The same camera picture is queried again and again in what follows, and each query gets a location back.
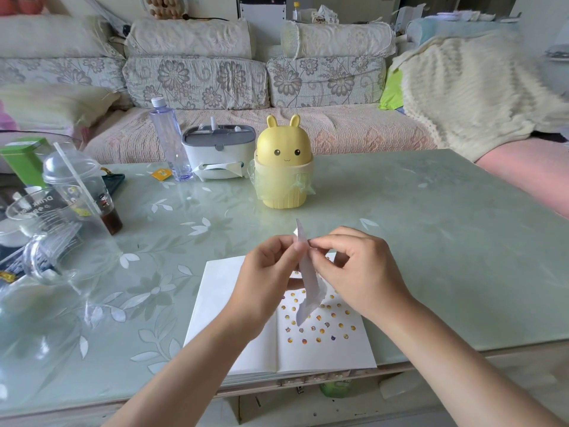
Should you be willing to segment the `person's right hand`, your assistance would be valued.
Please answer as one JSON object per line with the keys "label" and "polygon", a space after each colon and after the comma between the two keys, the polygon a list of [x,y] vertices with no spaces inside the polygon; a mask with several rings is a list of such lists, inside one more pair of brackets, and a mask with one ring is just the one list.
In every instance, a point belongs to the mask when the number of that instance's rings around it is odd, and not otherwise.
{"label": "person's right hand", "polygon": [[344,300],[377,327],[385,327],[400,309],[416,305],[388,243],[350,227],[309,240],[311,249],[340,263],[340,283],[331,285]]}

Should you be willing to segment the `white paper strip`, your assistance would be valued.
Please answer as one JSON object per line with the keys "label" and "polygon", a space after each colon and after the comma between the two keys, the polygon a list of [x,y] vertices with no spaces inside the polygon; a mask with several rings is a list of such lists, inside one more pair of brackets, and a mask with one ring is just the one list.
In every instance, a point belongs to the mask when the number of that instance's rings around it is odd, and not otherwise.
{"label": "white paper strip", "polygon": [[296,311],[298,331],[306,331],[310,328],[311,325],[307,325],[307,322],[310,321],[309,316],[315,319],[318,315],[323,316],[328,313],[326,305],[321,307],[325,302],[328,287],[313,265],[309,253],[310,250],[311,248],[308,247],[307,252],[299,262],[299,271],[302,275],[306,292],[303,301],[300,302]]}

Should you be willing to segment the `person's left forearm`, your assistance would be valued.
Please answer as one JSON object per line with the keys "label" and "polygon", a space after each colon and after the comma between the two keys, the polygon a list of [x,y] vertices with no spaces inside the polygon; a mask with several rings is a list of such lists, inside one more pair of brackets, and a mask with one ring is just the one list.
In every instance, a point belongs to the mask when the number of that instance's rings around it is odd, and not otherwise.
{"label": "person's left forearm", "polygon": [[278,303],[268,308],[229,303],[103,427],[195,427]]}

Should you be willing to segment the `open white sticker book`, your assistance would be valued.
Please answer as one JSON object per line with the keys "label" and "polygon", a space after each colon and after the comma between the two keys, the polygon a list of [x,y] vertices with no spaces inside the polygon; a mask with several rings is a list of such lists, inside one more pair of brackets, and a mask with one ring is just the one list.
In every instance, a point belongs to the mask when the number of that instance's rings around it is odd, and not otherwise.
{"label": "open white sticker book", "polygon": [[[208,261],[184,344],[223,309],[234,289],[244,256]],[[299,322],[306,290],[289,290],[260,335],[251,341],[228,376],[288,375],[376,366],[362,317],[330,284],[317,308]]]}

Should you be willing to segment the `yellow bunny desk bin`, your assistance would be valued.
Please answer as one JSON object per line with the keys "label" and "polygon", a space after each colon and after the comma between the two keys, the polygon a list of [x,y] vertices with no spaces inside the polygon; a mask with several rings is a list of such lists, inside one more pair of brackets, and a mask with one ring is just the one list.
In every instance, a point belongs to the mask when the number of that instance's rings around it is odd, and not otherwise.
{"label": "yellow bunny desk bin", "polygon": [[314,194],[314,155],[301,117],[294,114],[288,125],[279,125],[274,115],[258,136],[254,158],[247,169],[257,198],[272,209],[301,207]]}

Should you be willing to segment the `green object under table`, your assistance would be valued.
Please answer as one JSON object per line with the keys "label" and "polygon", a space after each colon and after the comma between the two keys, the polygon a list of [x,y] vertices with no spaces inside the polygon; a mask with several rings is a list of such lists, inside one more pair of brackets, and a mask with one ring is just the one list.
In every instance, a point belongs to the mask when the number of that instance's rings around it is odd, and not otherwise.
{"label": "green object under table", "polygon": [[348,397],[352,388],[351,380],[324,382],[319,385],[321,393],[330,399]]}

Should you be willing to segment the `floral sofa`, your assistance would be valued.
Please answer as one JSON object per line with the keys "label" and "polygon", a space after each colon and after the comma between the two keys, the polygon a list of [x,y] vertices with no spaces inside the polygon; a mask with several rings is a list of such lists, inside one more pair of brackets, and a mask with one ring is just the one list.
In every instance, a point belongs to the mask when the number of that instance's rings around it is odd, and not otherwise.
{"label": "floral sofa", "polygon": [[[126,63],[129,57],[140,56],[130,56],[126,47],[126,54],[120,59]],[[54,131],[2,130],[0,147],[18,138],[38,136],[51,143],[71,142],[104,164],[164,161],[164,154],[148,114],[150,109],[136,107],[127,91],[119,92],[119,95],[119,100],[89,128]],[[219,124],[242,123],[260,132],[266,128],[268,115],[276,116],[279,122],[288,122],[293,114],[301,116],[301,126],[308,132],[316,154],[434,148],[426,129],[418,122],[397,111],[382,111],[378,109],[377,103],[296,108],[271,105],[266,109],[255,110],[176,110],[183,130],[205,124],[209,116],[213,115]]]}

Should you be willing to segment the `green pillow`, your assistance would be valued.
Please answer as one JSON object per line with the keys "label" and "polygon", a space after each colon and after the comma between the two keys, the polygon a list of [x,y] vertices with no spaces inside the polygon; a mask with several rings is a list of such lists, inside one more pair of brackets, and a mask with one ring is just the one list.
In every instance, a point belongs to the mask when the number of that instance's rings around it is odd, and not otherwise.
{"label": "green pillow", "polygon": [[389,68],[385,88],[378,105],[380,110],[394,110],[402,114],[405,113],[403,108],[402,80],[403,73],[399,69]]}

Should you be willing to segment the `cream bolster cushion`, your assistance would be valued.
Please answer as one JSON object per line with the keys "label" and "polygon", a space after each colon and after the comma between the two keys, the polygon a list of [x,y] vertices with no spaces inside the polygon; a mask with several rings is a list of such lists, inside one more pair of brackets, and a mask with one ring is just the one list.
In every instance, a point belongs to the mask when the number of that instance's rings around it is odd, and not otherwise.
{"label": "cream bolster cushion", "polygon": [[130,56],[213,56],[253,59],[255,34],[246,20],[139,19],[125,39]]}
{"label": "cream bolster cushion", "polygon": [[305,24],[286,21],[281,49],[287,58],[389,57],[396,52],[395,33],[382,21],[367,24]]}
{"label": "cream bolster cushion", "polygon": [[0,58],[123,58],[109,43],[110,35],[98,16],[0,17]]}

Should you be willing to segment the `pink bed sheet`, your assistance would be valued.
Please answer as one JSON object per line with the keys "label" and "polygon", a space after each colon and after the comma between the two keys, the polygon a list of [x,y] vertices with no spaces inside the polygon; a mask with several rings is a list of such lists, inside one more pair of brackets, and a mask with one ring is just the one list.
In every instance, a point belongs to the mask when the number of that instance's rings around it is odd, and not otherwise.
{"label": "pink bed sheet", "polygon": [[569,220],[569,143],[540,138],[510,142],[476,164]]}

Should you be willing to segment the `cream knit blanket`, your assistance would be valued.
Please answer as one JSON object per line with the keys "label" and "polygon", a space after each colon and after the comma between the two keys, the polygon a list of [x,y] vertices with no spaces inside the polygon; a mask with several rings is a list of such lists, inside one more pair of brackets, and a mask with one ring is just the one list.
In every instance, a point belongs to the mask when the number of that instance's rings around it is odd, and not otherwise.
{"label": "cream knit blanket", "polygon": [[546,84],[520,33],[436,36],[395,57],[405,114],[439,149],[471,162],[534,131],[569,127],[569,100]]}

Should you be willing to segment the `white appliance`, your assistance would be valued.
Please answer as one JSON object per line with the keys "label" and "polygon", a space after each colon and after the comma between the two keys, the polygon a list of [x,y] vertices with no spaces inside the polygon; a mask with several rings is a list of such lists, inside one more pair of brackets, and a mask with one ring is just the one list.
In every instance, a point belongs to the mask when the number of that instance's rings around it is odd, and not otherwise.
{"label": "white appliance", "polygon": [[248,21],[257,42],[276,46],[287,21],[287,0],[238,0],[240,18]]}

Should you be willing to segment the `wooden bead cushion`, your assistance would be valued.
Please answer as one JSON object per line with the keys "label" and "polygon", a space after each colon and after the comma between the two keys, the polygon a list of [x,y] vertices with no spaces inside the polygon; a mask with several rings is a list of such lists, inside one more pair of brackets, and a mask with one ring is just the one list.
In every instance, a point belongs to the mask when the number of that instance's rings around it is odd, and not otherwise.
{"label": "wooden bead cushion", "polygon": [[179,20],[186,14],[184,0],[142,0],[142,4],[158,20]]}

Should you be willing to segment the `green tin box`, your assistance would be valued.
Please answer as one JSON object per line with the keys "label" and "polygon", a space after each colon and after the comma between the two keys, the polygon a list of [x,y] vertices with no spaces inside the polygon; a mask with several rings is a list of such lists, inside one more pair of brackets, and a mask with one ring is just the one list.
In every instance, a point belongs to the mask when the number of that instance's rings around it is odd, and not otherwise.
{"label": "green tin box", "polygon": [[0,147],[0,156],[26,187],[45,188],[43,162],[54,147],[44,137],[29,136]]}

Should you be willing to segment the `pale yellow folded blanket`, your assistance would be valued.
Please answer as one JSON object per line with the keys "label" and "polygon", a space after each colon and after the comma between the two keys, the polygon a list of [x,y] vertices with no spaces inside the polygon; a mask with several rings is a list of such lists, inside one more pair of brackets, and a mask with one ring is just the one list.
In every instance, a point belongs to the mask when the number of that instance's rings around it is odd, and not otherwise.
{"label": "pale yellow folded blanket", "polygon": [[0,131],[89,128],[119,100],[99,86],[11,84],[0,86]]}

